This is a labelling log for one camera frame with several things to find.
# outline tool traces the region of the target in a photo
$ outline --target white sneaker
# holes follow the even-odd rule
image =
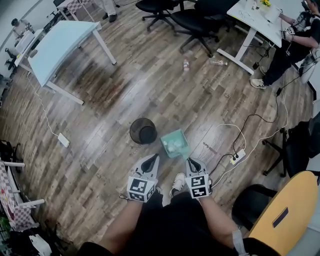
[[[250,84],[252,87],[257,88],[257,89],[264,90],[267,88],[262,79],[250,79]]]
[[[267,69],[265,66],[260,66],[259,69],[260,69],[261,73],[264,74],[264,75],[265,75],[265,74],[267,73],[267,71],[268,71],[268,69]]]
[[[174,197],[173,190],[180,191],[184,187],[185,183],[186,183],[186,175],[183,172],[179,172],[174,178],[174,182],[169,193],[170,197],[172,198]]]

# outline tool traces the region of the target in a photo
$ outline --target black trash can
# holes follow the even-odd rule
[[[148,118],[139,118],[131,124],[130,136],[137,144],[151,144],[157,138],[156,126]]]

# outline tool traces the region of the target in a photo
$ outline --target white wall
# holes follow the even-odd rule
[[[12,33],[11,21],[14,18],[26,19],[36,30],[43,28],[53,18],[52,15],[49,15],[55,10],[53,0],[4,0],[0,2],[0,74],[9,77],[12,72],[12,70],[8,71],[8,66],[4,66],[5,61],[10,59],[5,48],[15,52],[16,39]]]

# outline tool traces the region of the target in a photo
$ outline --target checkered cloth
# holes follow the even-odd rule
[[[68,3],[66,6],[70,13],[75,13],[78,9],[82,8],[81,3],[84,5],[92,4],[91,0],[73,0],[72,2]]]
[[[30,215],[31,208],[34,208],[34,206],[18,205],[9,183],[5,165],[2,161],[0,161],[0,201],[8,217],[10,226],[14,230],[23,231],[38,226],[37,223],[34,223]]]

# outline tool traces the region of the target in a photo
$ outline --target teal basket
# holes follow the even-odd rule
[[[188,158],[188,153],[190,151],[190,148],[186,140],[186,137],[181,129],[175,130],[169,134],[162,136],[160,140],[168,157],[175,158],[177,156],[182,155],[184,159]],[[180,149],[174,152],[169,152],[167,147],[170,141],[173,141],[173,142],[179,141],[181,144]]]

